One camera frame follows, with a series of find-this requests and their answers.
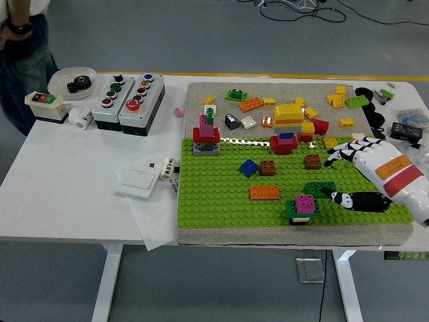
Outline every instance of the jeans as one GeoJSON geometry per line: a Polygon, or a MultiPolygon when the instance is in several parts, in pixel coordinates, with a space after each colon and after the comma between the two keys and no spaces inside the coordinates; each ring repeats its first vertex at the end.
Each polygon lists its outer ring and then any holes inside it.
{"type": "Polygon", "coordinates": [[[0,104],[6,118],[25,136],[36,118],[24,104],[25,96],[48,92],[48,83],[58,71],[48,49],[48,23],[44,15],[29,18],[31,36],[20,42],[7,41],[0,50],[0,104]]]}

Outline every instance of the green baseplate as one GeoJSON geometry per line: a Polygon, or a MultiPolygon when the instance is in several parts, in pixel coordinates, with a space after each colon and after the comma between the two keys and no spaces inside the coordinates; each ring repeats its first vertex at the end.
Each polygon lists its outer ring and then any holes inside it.
{"type": "MultiPolygon", "coordinates": [[[[346,143],[350,138],[336,138],[346,143]]],[[[346,162],[340,170],[322,167],[306,170],[304,157],[319,154],[322,163],[329,157],[322,138],[311,144],[300,142],[288,156],[277,156],[269,147],[269,138],[221,140],[221,156],[194,156],[190,138],[182,141],[180,165],[179,228],[277,227],[288,226],[286,202],[305,194],[306,182],[333,181],[337,191],[377,191],[375,186],[346,162]],[[247,178],[240,165],[247,159],[257,164],[274,160],[277,174],[260,176],[257,171],[247,178]],[[251,185],[278,185],[280,200],[251,201],[251,185]]],[[[385,213],[346,210],[330,199],[318,199],[320,217],[308,225],[354,225],[407,223],[414,219],[408,208],[392,204],[385,213]]]]}

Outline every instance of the white robotic arm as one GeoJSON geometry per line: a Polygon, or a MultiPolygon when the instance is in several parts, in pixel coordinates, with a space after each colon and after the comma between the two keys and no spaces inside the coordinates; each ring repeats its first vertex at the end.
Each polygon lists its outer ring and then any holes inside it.
{"type": "Polygon", "coordinates": [[[381,192],[348,195],[323,189],[334,202],[352,210],[376,212],[386,211],[394,202],[408,207],[420,225],[429,226],[429,181],[392,144],[363,138],[336,146],[328,153],[332,156],[324,166],[340,159],[354,162],[356,169],[381,192]]]}

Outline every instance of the hand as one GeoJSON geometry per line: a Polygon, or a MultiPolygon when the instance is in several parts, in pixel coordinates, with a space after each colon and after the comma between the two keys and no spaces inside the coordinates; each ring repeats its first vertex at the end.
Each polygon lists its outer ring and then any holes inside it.
{"type": "MultiPolygon", "coordinates": [[[[386,203],[387,208],[390,201],[405,205],[419,224],[424,227],[429,225],[429,181],[392,144],[374,138],[363,138],[336,146],[328,153],[332,156],[324,166],[330,166],[340,159],[354,162],[356,169],[380,190],[383,198],[379,200],[386,203]]],[[[353,203],[353,198],[350,198],[352,195],[331,193],[329,197],[343,205],[347,199],[353,203]]]]}
{"type": "Polygon", "coordinates": [[[5,23],[3,27],[1,27],[1,31],[0,31],[0,50],[5,49],[5,45],[8,40],[12,42],[20,42],[30,37],[31,34],[32,32],[29,32],[25,35],[15,34],[9,29],[9,26],[7,25],[7,23],[5,23]]]}

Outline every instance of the red stripe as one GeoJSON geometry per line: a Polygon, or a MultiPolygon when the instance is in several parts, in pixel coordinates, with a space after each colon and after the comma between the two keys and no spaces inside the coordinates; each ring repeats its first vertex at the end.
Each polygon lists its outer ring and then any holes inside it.
{"type": "Polygon", "coordinates": [[[384,190],[387,195],[392,198],[403,188],[408,186],[411,182],[422,175],[423,174],[420,172],[420,170],[418,170],[416,166],[412,165],[387,182],[384,185],[384,190]]]}

